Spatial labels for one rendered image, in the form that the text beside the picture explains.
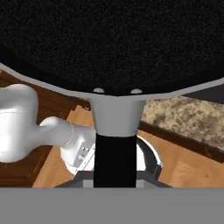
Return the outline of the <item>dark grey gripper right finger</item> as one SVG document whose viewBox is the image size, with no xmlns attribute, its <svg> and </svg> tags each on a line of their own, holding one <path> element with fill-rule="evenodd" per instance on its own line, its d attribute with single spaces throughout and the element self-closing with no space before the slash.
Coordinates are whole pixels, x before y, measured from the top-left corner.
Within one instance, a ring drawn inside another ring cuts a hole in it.
<svg viewBox="0 0 224 224">
<path fill-rule="evenodd" d="M 169 185 L 155 180 L 148 172 L 138 171 L 136 173 L 136 188 L 170 188 Z"/>
</svg>

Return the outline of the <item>black frying pan grey rim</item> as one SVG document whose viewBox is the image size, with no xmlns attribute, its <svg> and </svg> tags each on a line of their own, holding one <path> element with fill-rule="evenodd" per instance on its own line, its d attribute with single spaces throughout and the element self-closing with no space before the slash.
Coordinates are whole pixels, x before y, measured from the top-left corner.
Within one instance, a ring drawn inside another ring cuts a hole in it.
<svg viewBox="0 0 224 224">
<path fill-rule="evenodd" d="M 94 151 L 94 185 L 137 182 L 149 99 L 224 84 L 224 0 L 0 0 L 0 161 Z"/>
</svg>

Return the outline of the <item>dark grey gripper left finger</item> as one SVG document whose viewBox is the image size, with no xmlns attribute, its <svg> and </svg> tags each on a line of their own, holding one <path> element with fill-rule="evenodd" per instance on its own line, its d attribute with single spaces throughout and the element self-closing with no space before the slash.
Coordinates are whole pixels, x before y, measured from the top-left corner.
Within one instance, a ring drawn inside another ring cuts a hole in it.
<svg viewBox="0 0 224 224">
<path fill-rule="evenodd" d="M 61 187 L 93 188 L 94 172 L 79 171 L 72 180 L 69 180 L 65 183 L 58 185 L 58 188 Z"/>
</svg>

